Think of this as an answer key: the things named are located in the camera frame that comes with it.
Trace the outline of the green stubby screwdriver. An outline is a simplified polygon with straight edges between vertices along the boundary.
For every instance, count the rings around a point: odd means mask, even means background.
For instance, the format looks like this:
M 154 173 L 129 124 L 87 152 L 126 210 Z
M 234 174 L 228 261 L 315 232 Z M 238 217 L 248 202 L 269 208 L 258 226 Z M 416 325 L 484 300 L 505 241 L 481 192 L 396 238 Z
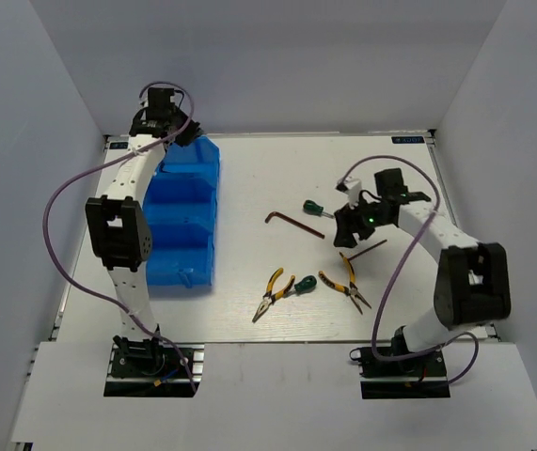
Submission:
M 309 215 L 326 217 L 328 219 L 334 219 L 334 215 L 324 210 L 324 207 L 317 204 L 313 200 L 307 199 L 303 203 L 303 212 Z
M 317 286 L 317 280 L 314 275 L 305 276 L 300 282 L 292 285 L 292 288 L 285 294 L 285 297 L 299 296 L 310 293 Z

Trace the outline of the yellow needle-nose pliers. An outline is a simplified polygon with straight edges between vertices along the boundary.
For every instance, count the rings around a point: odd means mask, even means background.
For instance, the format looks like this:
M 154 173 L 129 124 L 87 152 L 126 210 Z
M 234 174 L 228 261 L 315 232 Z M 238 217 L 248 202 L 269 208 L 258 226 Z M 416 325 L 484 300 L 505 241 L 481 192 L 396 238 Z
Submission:
M 319 279 L 329 288 L 344 294 L 347 298 L 351 300 L 354 307 L 358 311 L 360 315 L 363 314 L 363 310 L 361 305 L 365 305 L 369 309 L 371 309 L 371 305 L 368 303 L 368 301 L 364 298 L 364 296 L 360 293 L 357 285 L 356 285 L 356 277 L 355 277 L 355 269 L 348 257 L 346 257 L 343 253 L 340 253 L 340 257 L 342 259 L 343 265 L 345 269 L 348 272 L 348 282 L 346 284 L 339 284 L 333 280 L 331 280 L 323 271 L 318 272 Z
M 282 273 L 284 273 L 284 269 L 278 268 L 270 276 L 267 282 L 266 290 L 262 296 L 262 300 L 252 319 L 253 323 L 256 323 L 268 311 L 271 305 L 273 305 L 276 301 L 284 298 L 292 290 L 294 282 L 295 282 L 294 275 L 290 277 L 289 281 L 286 283 L 286 285 L 282 289 L 280 290 L 274 289 L 275 282 Z

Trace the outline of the long brown hex key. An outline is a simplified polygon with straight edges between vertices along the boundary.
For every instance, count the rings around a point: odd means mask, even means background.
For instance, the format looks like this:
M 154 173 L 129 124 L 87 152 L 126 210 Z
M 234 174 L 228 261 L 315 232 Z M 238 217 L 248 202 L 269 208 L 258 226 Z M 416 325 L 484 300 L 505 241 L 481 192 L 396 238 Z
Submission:
M 270 213 L 267 214 L 267 216 L 265 217 L 264 219 L 264 222 L 266 224 L 269 224 L 271 222 L 272 219 L 280 219 L 292 226 L 295 226 L 309 234 L 311 234 L 312 236 L 315 236 L 321 240 L 324 240 L 325 239 L 325 234 L 320 232 L 319 230 L 317 229 L 314 229 L 312 227 L 310 227 L 309 225 L 306 225 L 304 223 L 301 223 L 295 219 L 293 219 L 291 216 L 288 216 L 286 214 L 283 214 L 282 212 L 279 212 L 279 211 L 271 211 Z

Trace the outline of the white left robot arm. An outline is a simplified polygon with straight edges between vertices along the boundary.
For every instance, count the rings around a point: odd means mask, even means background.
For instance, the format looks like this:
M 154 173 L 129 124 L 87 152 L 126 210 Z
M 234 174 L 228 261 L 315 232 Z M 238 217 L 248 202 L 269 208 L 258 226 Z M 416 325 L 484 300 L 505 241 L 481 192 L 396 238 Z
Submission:
M 159 330 L 146 281 L 152 236 L 142 204 L 170 144 L 198 135 L 193 113 L 181 109 L 174 100 L 177 95 L 192 100 L 182 86 L 169 82 L 141 89 L 140 109 L 134 115 L 118 172 L 108 188 L 85 205 L 93 254 L 107 270 L 116 292 L 119 338 L 130 343 L 152 340 Z

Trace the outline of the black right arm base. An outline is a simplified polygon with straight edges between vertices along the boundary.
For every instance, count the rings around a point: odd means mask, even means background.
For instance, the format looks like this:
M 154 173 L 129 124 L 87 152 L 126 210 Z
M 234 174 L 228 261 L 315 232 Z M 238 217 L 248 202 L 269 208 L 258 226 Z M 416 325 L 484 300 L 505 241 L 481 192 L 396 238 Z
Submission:
M 389 362 L 375 357 L 371 347 L 354 348 L 349 359 L 359 369 L 363 399 L 449 398 L 448 371 L 440 347 L 429 354 Z

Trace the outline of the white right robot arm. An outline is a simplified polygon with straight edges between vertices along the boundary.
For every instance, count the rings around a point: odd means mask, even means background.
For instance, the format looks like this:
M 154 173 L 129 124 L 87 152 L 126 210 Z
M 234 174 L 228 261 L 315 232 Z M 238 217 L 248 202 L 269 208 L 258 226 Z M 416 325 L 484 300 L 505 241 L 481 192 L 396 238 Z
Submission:
M 377 196 L 367 201 L 359 179 L 346 177 L 336 188 L 347 203 L 336 211 L 338 248 L 354 248 L 379 226 L 396 226 L 411 236 L 437 265 L 433 305 L 419 319 L 399 328 L 390 352 L 371 350 L 376 360 L 392 362 L 405 375 L 416 373 L 426 355 L 473 328 L 507 319 L 512 310 L 507 253 L 499 243 L 467 235 L 438 211 L 439 201 L 411 192 L 401 169 L 375 175 Z

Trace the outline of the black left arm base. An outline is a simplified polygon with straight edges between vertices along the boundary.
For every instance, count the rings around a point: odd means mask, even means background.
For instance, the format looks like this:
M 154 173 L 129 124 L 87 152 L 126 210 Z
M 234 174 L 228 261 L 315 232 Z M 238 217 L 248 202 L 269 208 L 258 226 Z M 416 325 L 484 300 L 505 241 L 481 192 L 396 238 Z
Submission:
M 157 339 L 113 337 L 104 383 L 105 397 L 191 398 L 203 372 L 204 347 L 177 350 Z

